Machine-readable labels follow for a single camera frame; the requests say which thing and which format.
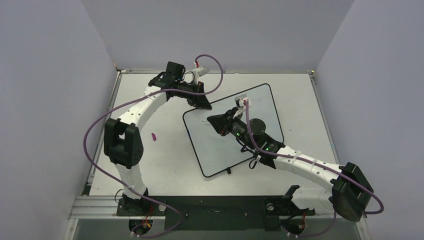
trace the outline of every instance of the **gray wall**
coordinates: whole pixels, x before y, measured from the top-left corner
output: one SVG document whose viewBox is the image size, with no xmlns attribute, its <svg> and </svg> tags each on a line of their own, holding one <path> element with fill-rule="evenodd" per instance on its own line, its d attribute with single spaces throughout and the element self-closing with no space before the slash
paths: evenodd
<svg viewBox="0 0 424 240">
<path fill-rule="evenodd" d="M 358 164 L 385 203 L 369 216 L 376 240 L 424 235 L 423 9 L 356 0 L 316 71 L 340 161 Z"/>
<path fill-rule="evenodd" d="M 227 70 L 318 66 L 354 0 L 82 0 L 119 69 L 190 68 L 213 54 Z"/>
<path fill-rule="evenodd" d="M 1 239 L 62 239 L 115 77 L 79 0 L 1 1 Z"/>
</svg>

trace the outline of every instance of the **black border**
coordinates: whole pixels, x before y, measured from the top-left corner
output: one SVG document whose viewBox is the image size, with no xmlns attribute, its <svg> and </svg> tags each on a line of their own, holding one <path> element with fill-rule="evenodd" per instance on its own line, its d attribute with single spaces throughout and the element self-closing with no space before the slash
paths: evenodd
<svg viewBox="0 0 424 240">
<path fill-rule="evenodd" d="M 246 92 L 246 91 L 249 91 L 249 90 L 252 90 L 252 89 L 258 88 L 258 87 L 263 86 L 263 85 L 267 85 L 267 86 L 269 87 L 269 92 L 271 93 L 272 102 L 274 103 L 274 109 L 275 109 L 275 113 L 276 113 L 276 115 L 277 115 L 277 120 L 278 120 L 278 123 L 279 123 L 279 128 L 280 128 L 280 130 L 281 130 L 282 142 L 284 143 L 284 134 L 283 134 L 283 129 L 282 129 L 282 127 L 281 127 L 280 118 L 279 118 L 279 116 L 278 116 L 277 107 L 276 107 L 276 102 L 274 101 L 274 95 L 273 95 L 273 91 L 271 90 L 271 86 L 270 86 L 268 83 L 262 83 L 262 84 L 260 84 L 260 85 L 257 85 L 257 86 L 254 86 L 254 87 L 248 88 L 248 89 L 246 89 L 246 90 L 239 91 L 239 92 L 237 92 L 237 93 L 234 93 L 233 95 L 229 95 L 229 96 L 223 97 L 223 98 L 221 98 L 221 99 L 215 100 L 215 101 L 211 102 L 210 104 L 213 104 L 213 103 L 219 102 L 219 101 L 224 100 L 224 99 L 227 99 L 227 98 L 231 98 L 231 97 L 233 97 L 233 96 L 235 96 L 235 95 L 238 95 L 238 94 L 241 94 L 241 93 L 243 93 L 243 92 Z M 196 155 L 197 163 L 198 163 L 198 165 L 199 165 L 199 167 L 200 167 L 201 174 L 202 174 L 205 178 L 213 177 L 213 176 L 215 176 L 215 175 L 217 175 L 217 174 L 220 174 L 220 173 L 222 173 L 222 172 L 226 171 L 227 169 L 230 169 L 230 168 L 232 168 L 232 167 L 234 167 L 234 166 L 236 166 L 236 165 L 239 165 L 239 164 L 241 164 L 241 163 L 244 163 L 244 162 L 246 162 L 247 160 L 249 160 L 249 159 L 250 159 L 250 158 L 247 158 L 247 159 L 245 159 L 245 160 L 243 160 L 243 161 L 241 161 L 241 162 L 239 162 L 239 163 L 236 163 L 236 164 L 234 164 L 234 165 L 232 165 L 232 166 L 227 167 L 226 169 L 223 169 L 222 171 L 219 171 L 219 172 L 217 172 L 217 173 L 214 173 L 214 174 L 212 174 L 212 175 L 210 175 L 210 176 L 206 176 L 206 175 L 203 173 L 202 165 L 200 164 L 198 154 L 197 154 L 197 152 L 196 152 L 195 146 L 194 146 L 193 141 L 192 141 L 192 137 L 190 136 L 190 132 L 189 132 L 189 129 L 187 128 L 186 121 L 184 120 L 184 116 L 186 115 L 186 113 L 191 112 L 191 111 L 194 111 L 194 110 L 196 110 L 196 109 L 198 109 L 198 108 L 193 108 L 193 109 L 191 109 L 191 110 L 188 110 L 188 111 L 184 112 L 184 113 L 182 114 L 182 121 L 184 122 L 185 129 L 187 130 L 188 138 L 190 139 L 190 143 L 191 143 L 191 146 L 193 147 L 194 154 Z"/>
</svg>

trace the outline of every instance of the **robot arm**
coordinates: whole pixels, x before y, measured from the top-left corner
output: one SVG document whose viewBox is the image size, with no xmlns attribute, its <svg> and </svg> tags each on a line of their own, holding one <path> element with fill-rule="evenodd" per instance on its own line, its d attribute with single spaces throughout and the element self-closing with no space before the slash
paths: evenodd
<svg viewBox="0 0 424 240">
<path fill-rule="evenodd" d="M 266 134 L 265 123 L 257 118 L 249 121 L 252 139 L 255 143 L 253 144 L 248 133 L 248 126 L 241 120 L 242 113 L 246 110 L 244 104 L 248 102 L 250 107 L 251 102 L 246 96 L 236 97 L 235 102 L 237 106 L 226 113 L 207 118 L 207 121 L 218 134 L 221 136 L 233 135 L 238 141 L 254 151 L 254 156 L 260 163 L 273 169 L 292 172 L 322 187 L 292 186 L 285 197 L 289 196 L 289 200 L 299 210 L 334 209 L 347 220 L 358 222 L 361 219 L 371 196 L 337 174 L 341 173 L 350 177 L 373 193 L 374 190 L 358 166 L 350 162 L 346 166 L 323 162 L 304 155 L 300 151 L 293 150 Z"/>
<path fill-rule="evenodd" d="M 196 67 L 191 71 L 193 80 L 183 81 L 185 67 L 181 64 L 168 62 L 166 72 L 161 72 L 153 78 L 143 96 L 163 89 L 178 89 L 192 93 L 204 93 L 204 85 L 198 78 L 207 74 L 205 67 Z M 160 92 L 136 103 L 117 119 L 109 118 L 104 125 L 104 153 L 114 163 L 121 180 L 135 192 L 148 196 L 149 192 L 142 180 L 139 162 L 144 148 L 140 130 L 144 127 L 156 110 L 172 97 L 187 99 L 189 105 L 211 110 L 212 106 L 204 95 L 191 95 L 182 92 Z M 142 214 L 148 207 L 148 202 L 141 199 L 128 188 L 124 189 L 122 198 L 126 207 L 135 214 Z"/>
</svg>

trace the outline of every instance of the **round black component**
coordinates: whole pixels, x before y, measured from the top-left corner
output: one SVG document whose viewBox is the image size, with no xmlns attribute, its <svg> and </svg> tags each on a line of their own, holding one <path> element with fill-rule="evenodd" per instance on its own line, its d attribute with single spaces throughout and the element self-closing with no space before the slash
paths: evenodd
<svg viewBox="0 0 424 240">
<path fill-rule="evenodd" d="M 250 128 L 252 130 L 252 134 L 254 136 L 260 136 L 265 133 L 265 129 L 267 126 L 265 125 L 265 122 L 262 121 L 259 118 L 253 118 L 249 121 Z"/>
</svg>

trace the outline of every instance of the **white table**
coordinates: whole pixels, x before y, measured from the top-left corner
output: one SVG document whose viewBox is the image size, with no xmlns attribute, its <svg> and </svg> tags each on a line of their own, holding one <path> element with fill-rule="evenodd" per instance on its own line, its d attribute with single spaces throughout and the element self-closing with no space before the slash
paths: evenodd
<svg viewBox="0 0 424 240">
<path fill-rule="evenodd" d="M 114 106 L 139 98 L 147 83 L 156 74 L 123 74 Z M 200 79 L 205 91 L 216 86 L 219 74 Z M 320 112 L 316 95 L 307 74 L 237 74 L 224 75 L 221 87 L 208 95 L 210 102 L 257 85 L 271 86 L 285 144 L 319 160 L 335 163 L 335 156 Z M 202 176 L 193 147 L 183 123 L 183 113 L 192 109 L 185 99 L 171 98 L 160 107 L 141 130 L 144 154 L 140 170 L 151 196 L 253 196 L 283 195 L 291 185 L 317 185 L 290 172 L 258 164 L 249 169 L 249 162 L 231 168 L 231 174 Z M 117 110 L 119 117 L 127 108 Z M 153 141 L 151 133 L 157 137 Z M 119 177 L 118 171 L 103 154 L 98 164 Z M 95 171 L 90 196 L 114 196 L 122 186 Z"/>
</svg>

